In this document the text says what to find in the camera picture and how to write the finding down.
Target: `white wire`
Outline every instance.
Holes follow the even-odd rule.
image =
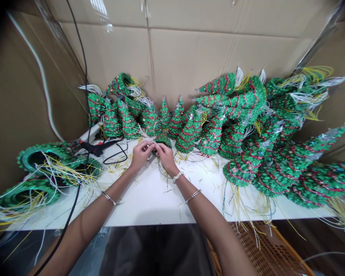
[[[319,254],[310,256],[310,257],[302,260],[302,262],[306,262],[306,261],[309,261],[310,259],[313,259],[313,258],[316,258],[316,257],[319,257],[319,256],[323,256],[323,255],[328,255],[328,254],[343,254],[343,255],[345,255],[345,252],[338,252],[338,251],[323,252],[323,253],[319,253]]]
[[[46,96],[46,102],[47,102],[47,111],[48,111],[48,115],[49,115],[49,121],[50,121],[50,125],[54,131],[54,133],[56,134],[56,136],[61,140],[61,141],[65,141],[63,139],[63,137],[61,137],[61,135],[59,134],[58,130],[55,127],[54,124],[54,120],[53,120],[53,111],[51,108],[51,99],[49,96],[49,91],[48,91],[48,86],[47,86],[47,80],[46,80],[46,75],[45,75],[45,70],[43,69],[43,65],[41,60],[39,59],[39,56],[37,55],[36,50],[33,48],[32,44],[29,42],[29,40],[27,39],[27,37],[25,36],[23,30],[20,28],[20,26],[18,25],[17,21],[15,21],[14,17],[7,12],[10,20],[13,22],[14,26],[16,27],[16,29],[18,30],[18,32],[21,34],[21,36],[23,37],[24,41],[27,43],[28,47],[30,48],[30,50],[32,51],[34,57],[36,58],[36,61],[38,63],[38,67],[39,70],[41,71],[41,77],[42,77],[42,82],[43,82],[43,89],[45,92],[45,96]]]

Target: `brown cardboard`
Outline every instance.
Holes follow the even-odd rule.
[[[345,22],[337,23],[337,28],[308,65],[331,66],[334,69],[333,76],[345,76]],[[319,119],[320,122],[306,121],[295,139],[305,140],[345,123],[345,82],[330,89],[330,98],[322,103]],[[328,163],[345,160],[345,134],[322,160]]]
[[[316,39],[336,0],[147,0],[150,28]]]
[[[74,24],[61,24],[78,60],[84,60]],[[87,60],[91,83],[106,89],[120,72],[130,74],[145,83],[143,88],[154,100],[148,31],[145,28],[113,27],[78,24]]]
[[[39,17],[12,12],[45,69],[54,123],[65,139],[87,129],[84,75]],[[0,194],[26,174],[16,163],[21,150],[57,141],[49,125],[41,73],[29,47],[11,21],[0,32]]]
[[[69,3],[77,23],[147,27],[145,2],[141,0],[69,0]],[[66,1],[50,0],[48,5],[57,21],[73,22]]]
[[[196,88],[228,72],[238,64],[246,74],[267,77],[293,71],[312,45],[310,39],[279,38],[241,34],[151,29],[151,52],[157,103],[162,96],[170,109],[179,94],[186,105],[201,96]]]

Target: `plastic basket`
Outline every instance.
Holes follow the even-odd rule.
[[[250,260],[261,276],[277,276],[277,275],[308,275],[315,276],[313,271],[302,263],[302,258],[296,253],[291,245],[284,239],[279,231],[267,226],[264,222],[253,222],[253,225],[259,231],[265,233],[258,234],[257,239],[253,226],[250,222],[242,222],[248,231],[243,227],[239,227],[235,222],[231,222],[230,226],[239,238]],[[209,243],[211,256],[215,265],[218,276],[222,275],[219,259],[216,252]]]

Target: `white table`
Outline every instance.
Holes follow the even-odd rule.
[[[127,154],[131,155],[133,147],[138,141],[132,140],[128,142]],[[101,158],[92,156],[95,159],[103,159],[120,151],[117,145],[105,150]],[[202,157],[190,154],[188,160],[203,160]],[[228,162],[219,156],[215,156],[215,160],[219,165],[219,169],[213,162],[212,158],[207,158],[200,162],[190,162],[179,160],[176,156],[177,166],[185,172],[185,176],[199,189],[203,194],[215,205],[215,207],[225,216],[227,221],[247,221],[247,220],[263,220],[263,219],[300,219],[313,217],[329,217],[333,214],[324,208],[306,209],[291,201],[285,196],[279,196],[270,199],[270,210],[265,216],[262,216],[254,210],[263,210],[265,204],[264,196],[259,196],[258,190],[253,186],[240,187],[240,197],[233,196],[234,187],[226,182],[222,172],[222,167]],[[104,172],[98,180],[98,184],[106,189],[122,172],[122,168],[127,168],[131,162],[128,158],[123,162],[119,170],[114,165],[104,165]],[[8,230],[36,230],[36,229],[58,229],[63,228],[69,216],[70,209],[74,204],[76,196],[76,187],[66,188],[65,193],[69,195],[61,195],[59,200],[54,204],[40,209],[36,215],[31,218],[24,226],[13,224]],[[82,209],[92,202],[99,193],[92,193],[87,188],[82,187],[79,194],[78,203],[73,213],[74,219]],[[142,169],[134,181],[130,184],[127,191],[122,196],[122,204],[116,206],[105,226],[130,226],[130,225],[156,225],[156,224],[178,224],[178,223],[194,223],[195,220],[185,204],[185,201],[173,184],[172,179],[168,179],[161,175],[156,158],[148,167]]]

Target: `white beaded bracelet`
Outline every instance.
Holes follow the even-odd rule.
[[[184,175],[184,172],[180,171],[180,172],[172,179],[172,182],[175,183],[175,181],[176,181],[181,175]]]

